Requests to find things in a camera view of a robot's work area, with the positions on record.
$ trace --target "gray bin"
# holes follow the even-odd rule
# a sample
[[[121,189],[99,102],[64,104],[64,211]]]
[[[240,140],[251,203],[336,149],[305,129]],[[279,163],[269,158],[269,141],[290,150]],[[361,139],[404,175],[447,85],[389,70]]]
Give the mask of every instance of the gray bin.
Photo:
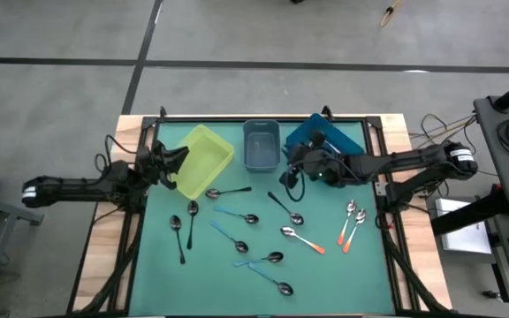
[[[245,134],[245,168],[248,172],[273,172],[280,163],[280,125],[275,120],[248,120]]]

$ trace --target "yellow plastic tray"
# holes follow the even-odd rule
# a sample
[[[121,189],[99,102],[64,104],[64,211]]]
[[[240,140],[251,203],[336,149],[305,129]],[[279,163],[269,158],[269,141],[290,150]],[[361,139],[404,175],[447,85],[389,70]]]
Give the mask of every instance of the yellow plastic tray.
[[[197,125],[178,145],[188,146],[190,153],[172,175],[178,190],[195,200],[231,162],[235,149],[204,125]]]

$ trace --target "blue plastic container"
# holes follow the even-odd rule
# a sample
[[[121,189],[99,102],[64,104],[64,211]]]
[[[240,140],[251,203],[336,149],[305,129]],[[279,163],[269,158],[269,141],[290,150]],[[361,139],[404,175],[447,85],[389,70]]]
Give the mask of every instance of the blue plastic container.
[[[275,120],[248,120],[245,134],[245,168],[252,173],[273,172],[280,164],[280,125]]]

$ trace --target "green mat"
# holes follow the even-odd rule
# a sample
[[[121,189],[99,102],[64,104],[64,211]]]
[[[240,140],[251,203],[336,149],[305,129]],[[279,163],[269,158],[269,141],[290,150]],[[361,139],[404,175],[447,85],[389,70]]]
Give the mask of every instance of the green mat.
[[[251,174],[243,167],[243,131],[241,123],[204,123],[235,147],[235,156],[210,187],[234,189],[252,186],[251,193],[235,193],[210,200],[197,199],[200,212],[194,220],[194,247],[186,249],[190,216],[188,199],[177,190],[163,186],[151,189],[143,226],[141,248],[131,297],[130,315],[285,315],[285,314],[394,314],[386,261],[380,231],[375,227],[376,208],[370,185],[329,187],[307,180],[306,196],[295,203],[288,199],[277,181],[285,169],[282,157],[278,170],[271,174]],[[299,123],[281,123],[282,144]],[[159,138],[167,148],[175,148],[196,124],[165,123]],[[364,145],[360,123],[336,124],[336,127]],[[299,194],[299,187],[293,195]],[[305,223],[294,226],[289,216],[268,196],[272,191],[287,207],[302,214]],[[367,210],[367,221],[344,254],[337,245],[346,218],[346,204],[356,199]],[[233,216],[213,210],[220,205],[260,217],[249,225]],[[169,220],[182,220],[180,239],[186,264],[180,265],[176,233]],[[245,241],[247,254],[239,254],[233,243],[209,225],[217,220],[233,237]],[[280,233],[281,226],[293,227],[299,235],[325,248],[315,252],[296,238]],[[347,227],[347,236],[354,218]],[[262,258],[279,251],[280,263],[262,262],[258,267],[278,282],[294,289],[283,296],[277,287],[246,266],[235,268],[234,261]]]

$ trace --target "metal spoon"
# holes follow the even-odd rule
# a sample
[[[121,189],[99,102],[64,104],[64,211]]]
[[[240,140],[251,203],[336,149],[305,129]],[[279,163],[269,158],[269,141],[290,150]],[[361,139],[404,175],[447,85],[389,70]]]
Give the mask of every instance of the metal spoon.
[[[304,224],[304,218],[298,214],[298,213],[293,213],[291,212],[287,207],[284,206],[284,204],[282,204],[282,202],[280,202],[276,195],[274,195],[274,193],[272,192],[269,192],[268,193],[269,197],[274,200],[274,202],[278,203],[280,205],[280,207],[282,207],[284,210],[286,210],[286,212],[288,212],[288,214],[290,215],[290,221],[296,225],[302,225]]]
[[[351,214],[357,209],[357,203],[354,200],[351,200],[349,204],[346,206],[346,219],[345,219],[345,225],[343,225],[343,230],[341,231],[341,234],[339,235],[339,239],[337,240],[337,244],[343,245],[343,242],[345,241],[345,230],[346,225],[349,223],[349,217],[351,217]]]
[[[260,269],[258,269],[253,263],[248,263],[248,267],[259,273],[262,277],[270,280],[272,283],[276,284],[276,286],[278,287],[278,291],[285,295],[285,296],[292,296],[293,295],[293,288],[287,284],[287,283],[279,283],[277,281],[275,281],[274,279],[272,279],[270,276],[268,276],[266,273],[264,273],[263,271],[261,271]]]
[[[187,213],[192,216],[192,223],[190,223],[190,235],[187,237],[187,249],[192,249],[192,229],[194,228],[194,216],[198,214],[200,207],[198,202],[191,200],[187,205]]]
[[[313,249],[315,249],[319,254],[325,254],[325,249],[323,247],[321,247],[319,245],[316,245],[316,244],[314,244],[314,243],[312,243],[312,242],[302,238],[301,236],[296,234],[296,231],[294,231],[293,228],[287,227],[287,226],[283,226],[282,228],[280,228],[280,231],[282,232],[282,234],[284,234],[286,236],[291,236],[291,237],[295,237],[295,238],[301,239],[304,243],[308,244]]]
[[[215,206],[215,207],[213,207],[213,209],[217,212],[222,212],[222,213],[228,214],[230,216],[242,217],[243,219],[245,219],[245,222],[247,222],[249,224],[258,223],[258,216],[255,216],[253,214],[242,215],[242,214],[230,211],[230,210],[220,207],[220,206]]]
[[[357,231],[357,226],[359,226],[359,224],[363,223],[364,219],[366,217],[367,217],[367,210],[365,210],[364,208],[361,208],[361,210],[359,210],[359,213],[357,213],[357,216],[355,217],[356,223],[354,224],[353,231],[351,232],[349,239],[346,241],[345,246],[343,246],[343,253],[349,252],[349,247],[351,247],[351,241],[353,240],[354,232]]]
[[[186,264],[186,259],[184,258],[184,252],[182,252],[182,245],[180,244],[180,235],[179,231],[182,227],[182,223],[180,222],[180,218],[177,216],[172,216],[170,218],[170,227],[176,231],[176,238],[178,238],[178,249],[180,250],[180,264]]]
[[[276,262],[282,261],[283,259],[284,259],[284,255],[282,253],[280,253],[280,252],[272,252],[268,256],[266,256],[264,258],[261,258],[259,260],[254,260],[254,261],[235,261],[233,263],[233,266],[237,267],[237,266],[248,264],[250,262],[254,263],[254,262],[259,262],[259,261],[264,261],[264,260],[268,260],[269,262],[276,263]]]
[[[209,189],[208,191],[205,192],[205,196],[207,196],[210,199],[217,199],[217,198],[219,198],[219,196],[221,194],[224,194],[224,193],[249,192],[252,190],[253,190],[253,188],[250,186],[242,188],[242,189],[229,190],[229,191],[219,191],[217,189]]]
[[[238,241],[235,238],[232,238],[229,234],[227,234],[227,232],[221,227],[221,225],[219,225],[219,223],[216,220],[211,220],[211,221],[209,221],[209,223],[211,224],[211,226],[216,228],[218,231],[222,232],[223,235],[225,235],[228,239],[233,241],[235,243],[235,248],[237,249],[237,251],[239,251],[239,253],[248,252],[247,243],[245,243],[243,241]]]

